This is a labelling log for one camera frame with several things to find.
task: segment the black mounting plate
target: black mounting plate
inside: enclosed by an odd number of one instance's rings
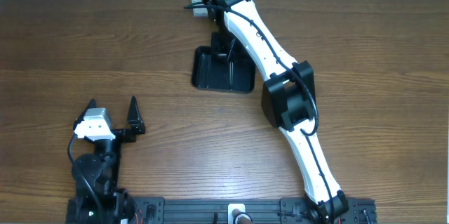
[[[254,89],[255,65],[250,58],[225,63],[211,55],[210,46],[195,50],[192,84],[198,89],[250,93]]]
[[[245,204],[246,212],[254,224],[311,224],[303,214],[308,205],[303,198],[275,199],[169,199],[163,197],[135,197],[147,224],[227,224],[227,207],[232,203]],[[366,210],[371,222],[377,224],[375,201],[348,198],[349,210],[340,216],[341,224],[369,224],[364,216]],[[146,219],[147,209],[153,207],[151,221]]]

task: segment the black cable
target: black cable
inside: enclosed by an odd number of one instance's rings
[[[67,155],[69,156],[69,159],[73,165],[73,167],[75,168],[75,171],[78,173],[78,175],[81,178],[81,181],[83,181],[84,186],[86,186],[87,190],[90,192],[93,200],[95,201],[95,203],[97,204],[97,208],[98,208],[98,214],[100,215],[100,223],[105,224],[105,220],[103,218],[103,206],[101,205],[100,200],[98,199],[97,195],[95,194],[95,192],[92,190],[91,185],[89,185],[89,182],[87,181],[86,177],[83,175],[83,173],[81,172],[81,169],[79,168],[78,164],[75,162],[75,160],[73,159],[72,156],[72,146],[73,146],[73,142],[75,141],[75,139],[77,138],[76,134],[74,133],[72,136],[72,139],[70,140],[69,143],[69,147],[67,148]]]
[[[291,75],[293,75],[295,81],[297,81],[298,83],[300,83],[302,90],[305,91],[305,93],[307,94],[307,97],[309,98],[309,101],[311,103],[311,106],[314,110],[315,113],[315,125],[314,125],[314,129],[312,130],[311,133],[307,133],[304,129],[301,129],[301,133],[305,136],[305,138],[307,139],[307,142],[309,143],[309,147],[311,150],[312,155],[314,156],[315,159],[315,163],[316,163],[316,167],[318,167],[320,176],[322,177],[323,181],[324,181],[324,185],[326,186],[326,189],[328,191],[329,194],[329,200],[330,200],[330,223],[333,224],[334,223],[334,202],[332,199],[332,193],[330,192],[330,188],[329,188],[329,184],[328,181],[326,180],[326,177],[324,176],[323,171],[321,170],[321,166],[318,162],[318,159],[316,158],[315,155],[315,151],[314,148],[311,146],[310,143],[310,139],[309,136],[312,136],[316,133],[316,131],[318,130],[318,125],[319,125],[319,116],[318,116],[318,109],[316,108],[316,103],[315,100],[313,98],[313,96],[310,93],[309,88],[307,88],[306,84],[304,83],[304,81],[301,79],[300,76],[298,76],[292,69],[290,69],[289,67],[287,67],[287,65],[285,65],[281,59],[278,57],[278,55],[276,54],[276,51],[274,51],[273,46],[269,43],[267,37],[265,36],[265,34],[263,33],[263,31],[254,23],[253,20],[250,20],[248,17],[246,17],[245,15],[236,12],[234,10],[232,10],[231,8],[225,8],[222,6],[214,6],[214,5],[188,5],[185,6],[184,8],[186,9],[194,9],[194,8],[207,8],[207,9],[215,9],[215,10],[220,10],[220,11],[224,11],[224,12],[229,12],[229,13],[233,13],[237,16],[239,16],[240,18],[243,18],[244,20],[248,21],[250,23],[250,25],[252,25],[257,32],[260,34],[260,38],[262,40],[265,41],[265,43],[268,45],[269,50],[273,53],[274,58],[276,58],[276,61],[278,64],[280,64],[287,72],[289,72]]]
[[[215,9],[215,10],[220,10],[220,11],[225,11],[225,12],[229,12],[229,13],[233,13],[237,16],[239,16],[240,18],[243,18],[244,20],[248,21],[250,23],[250,25],[252,25],[257,32],[260,34],[260,38],[262,40],[265,41],[265,43],[267,43],[269,50],[273,53],[274,58],[276,58],[276,61],[278,64],[280,64],[288,73],[290,73],[291,75],[293,75],[295,81],[297,81],[298,83],[300,83],[302,90],[305,91],[305,93],[307,94],[307,97],[309,98],[309,101],[311,103],[311,106],[314,110],[315,113],[315,126],[314,126],[314,130],[312,130],[311,133],[307,133],[304,129],[301,129],[301,133],[304,134],[305,136],[312,136],[316,133],[316,131],[318,130],[318,125],[319,125],[319,116],[318,116],[318,109],[316,108],[316,103],[314,100],[314,97],[311,95],[310,90],[307,88],[306,84],[304,83],[304,81],[302,80],[302,78],[300,76],[298,76],[292,69],[290,69],[289,67],[287,67],[287,65],[285,65],[281,59],[278,57],[278,55],[276,54],[276,51],[274,51],[273,46],[269,43],[267,37],[265,36],[264,32],[254,23],[253,20],[250,20],[248,17],[246,17],[245,15],[236,12],[234,10],[232,10],[231,8],[225,8],[222,6],[214,6],[214,5],[188,5],[185,6],[184,8],[186,9],[195,9],[195,8],[207,8],[207,9]]]

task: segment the wooden table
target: wooden table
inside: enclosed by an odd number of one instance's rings
[[[190,84],[216,30],[190,0],[0,0],[0,221],[62,222],[74,181],[72,123],[96,98],[114,127],[138,98],[147,134],[123,147],[132,195],[299,197],[300,170],[248,95]],[[319,138],[350,197],[381,223],[443,223],[449,0],[255,0],[265,24],[314,67]],[[76,155],[93,151],[77,141]]]

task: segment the wooden tabletop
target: wooden tabletop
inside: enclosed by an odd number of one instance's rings
[[[314,68],[319,139],[349,197],[380,223],[443,223],[449,0],[254,0],[280,45]],[[63,222],[72,123],[91,98],[147,134],[123,146],[120,184],[166,199],[301,197],[286,139],[248,95],[190,84],[217,29],[190,0],[0,0],[0,222]],[[77,141],[76,156],[93,151]]]

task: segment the table surface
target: table surface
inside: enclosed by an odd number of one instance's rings
[[[449,0],[254,0],[278,42],[314,67],[320,143],[381,223],[446,215]],[[147,134],[123,147],[135,196],[304,195],[286,139],[248,95],[190,84],[213,22],[190,0],[0,0],[0,221],[62,222],[72,123],[96,98],[114,127],[132,95]],[[74,153],[93,151],[77,141]]]

